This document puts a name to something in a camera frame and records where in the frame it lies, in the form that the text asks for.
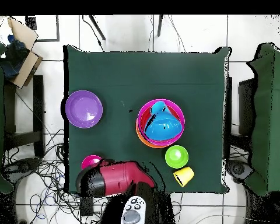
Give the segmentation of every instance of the plastic cup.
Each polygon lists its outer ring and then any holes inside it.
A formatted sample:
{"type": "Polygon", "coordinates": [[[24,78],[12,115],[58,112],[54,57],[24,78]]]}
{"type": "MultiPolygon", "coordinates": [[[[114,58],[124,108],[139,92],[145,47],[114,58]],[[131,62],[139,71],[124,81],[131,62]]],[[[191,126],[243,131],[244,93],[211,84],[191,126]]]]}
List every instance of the plastic cup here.
{"type": "Polygon", "coordinates": [[[184,187],[194,177],[194,172],[190,167],[184,167],[179,171],[175,171],[173,176],[179,185],[184,187]]]}

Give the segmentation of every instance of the purple bowl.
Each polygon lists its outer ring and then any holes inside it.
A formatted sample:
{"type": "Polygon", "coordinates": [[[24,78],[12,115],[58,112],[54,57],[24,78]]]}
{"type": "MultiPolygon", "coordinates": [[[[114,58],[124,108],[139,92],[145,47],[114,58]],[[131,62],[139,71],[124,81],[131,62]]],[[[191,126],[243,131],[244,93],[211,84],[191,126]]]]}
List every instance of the purple bowl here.
{"type": "Polygon", "coordinates": [[[79,128],[93,127],[100,121],[103,106],[100,99],[92,92],[80,90],[73,92],[65,103],[68,121],[79,128]]]}

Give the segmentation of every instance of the pink bowl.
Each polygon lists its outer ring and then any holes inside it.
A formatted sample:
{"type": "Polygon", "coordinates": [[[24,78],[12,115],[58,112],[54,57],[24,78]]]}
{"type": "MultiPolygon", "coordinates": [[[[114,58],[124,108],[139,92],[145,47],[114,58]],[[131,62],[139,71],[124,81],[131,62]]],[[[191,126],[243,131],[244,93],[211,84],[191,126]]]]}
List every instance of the pink bowl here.
{"type": "Polygon", "coordinates": [[[148,141],[150,142],[151,144],[155,144],[155,145],[171,145],[173,144],[174,142],[176,142],[180,137],[181,135],[183,134],[184,132],[184,123],[185,123],[185,119],[184,119],[184,114],[182,112],[182,110],[179,108],[179,106],[177,104],[175,104],[174,102],[170,101],[170,100],[166,100],[166,99],[156,99],[156,100],[151,100],[149,102],[147,102],[141,109],[140,109],[140,112],[138,114],[138,117],[137,117],[137,123],[138,123],[138,128],[139,128],[139,131],[141,133],[141,135],[148,141]],[[156,102],[159,102],[159,101],[163,101],[167,106],[170,106],[171,108],[173,108],[175,110],[175,112],[177,113],[179,119],[180,119],[180,123],[181,123],[181,132],[176,136],[174,137],[173,139],[170,139],[170,140],[166,140],[166,141],[154,141],[154,140],[151,140],[149,139],[143,132],[142,128],[141,128],[141,117],[143,115],[143,113],[145,112],[145,110],[147,108],[150,108],[152,107],[153,104],[155,104],[156,102]]]}
{"type": "Polygon", "coordinates": [[[89,155],[87,157],[84,158],[84,160],[82,161],[82,170],[88,166],[91,166],[97,162],[99,162],[101,160],[100,156],[97,155],[89,155]]]}

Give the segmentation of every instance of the table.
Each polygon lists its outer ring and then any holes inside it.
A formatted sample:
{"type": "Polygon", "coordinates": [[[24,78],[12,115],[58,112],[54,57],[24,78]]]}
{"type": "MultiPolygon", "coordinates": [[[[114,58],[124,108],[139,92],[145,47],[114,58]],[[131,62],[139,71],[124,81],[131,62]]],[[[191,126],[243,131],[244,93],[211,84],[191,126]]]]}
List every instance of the table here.
{"type": "Polygon", "coordinates": [[[82,52],[64,46],[65,147],[68,148],[68,190],[76,193],[75,179],[82,160],[91,154],[116,161],[136,160],[149,169],[160,190],[225,193],[222,175],[222,123],[225,95],[224,64],[229,48],[208,53],[82,52]],[[96,94],[103,116],[89,129],[69,124],[65,101],[77,90],[96,94]],[[168,99],[182,109],[185,130],[174,143],[189,153],[195,176],[183,188],[165,162],[164,149],[144,145],[137,137],[135,121],[140,108],[152,99],[168,99]],[[162,180],[153,163],[162,175],[162,180]]]}

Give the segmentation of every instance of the white controller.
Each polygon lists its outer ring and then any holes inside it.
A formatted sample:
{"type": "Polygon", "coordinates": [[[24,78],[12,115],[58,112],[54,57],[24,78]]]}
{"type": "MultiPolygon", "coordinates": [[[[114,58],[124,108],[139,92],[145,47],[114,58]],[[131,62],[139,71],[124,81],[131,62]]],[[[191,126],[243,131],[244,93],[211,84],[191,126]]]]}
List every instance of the white controller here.
{"type": "Polygon", "coordinates": [[[133,196],[124,205],[120,224],[144,224],[146,203],[143,198],[133,196]]]}

